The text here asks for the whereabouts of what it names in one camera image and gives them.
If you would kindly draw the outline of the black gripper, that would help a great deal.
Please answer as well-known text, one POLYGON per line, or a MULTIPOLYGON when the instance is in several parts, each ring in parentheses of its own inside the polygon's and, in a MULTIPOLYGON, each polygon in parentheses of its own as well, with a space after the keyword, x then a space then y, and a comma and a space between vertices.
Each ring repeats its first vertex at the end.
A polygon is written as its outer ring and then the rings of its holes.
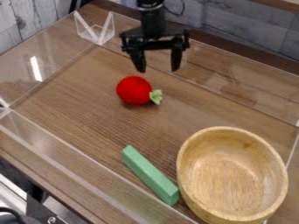
POLYGON ((146 72, 146 50, 173 49, 171 65, 175 72, 182 65, 183 50, 190 48, 190 31, 167 24, 165 7, 139 7, 141 26, 122 31, 122 49, 129 53, 135 69, 146 72))

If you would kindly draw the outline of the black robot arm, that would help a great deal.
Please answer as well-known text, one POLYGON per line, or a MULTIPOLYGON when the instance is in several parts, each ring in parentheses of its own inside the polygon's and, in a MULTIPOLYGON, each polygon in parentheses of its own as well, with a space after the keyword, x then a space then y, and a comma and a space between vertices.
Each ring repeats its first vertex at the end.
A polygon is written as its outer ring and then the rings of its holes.
POLYGON ((170 50, 171 69, 182 66, 183 52, 191 47, 190 31, 166 23, 165 0, 137 0, 142 25, 122 31, 122 50, 130 55, 135 69, 146 72, 146 51, 170 50))

